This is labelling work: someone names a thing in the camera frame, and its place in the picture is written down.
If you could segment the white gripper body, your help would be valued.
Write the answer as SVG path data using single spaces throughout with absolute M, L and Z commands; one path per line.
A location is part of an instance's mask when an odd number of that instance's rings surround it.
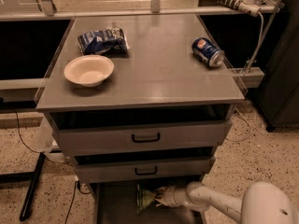
M 189 197 L 185 188 L 175 186 L 168 187 L 164 192 L 164 204 L 170 207 L 179 207 L 185 205 Z

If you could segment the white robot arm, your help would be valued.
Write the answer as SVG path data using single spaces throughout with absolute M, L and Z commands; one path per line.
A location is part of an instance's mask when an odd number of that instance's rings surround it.
M 237 224 L 299 224 L 298 211 L 290 198 L 266 182 L 249 186 L 241 199 L 192 182 L 185 188 L 160 188 L 156 200 L 165 206 L 184 206 L 193 211 L 212 206 Z

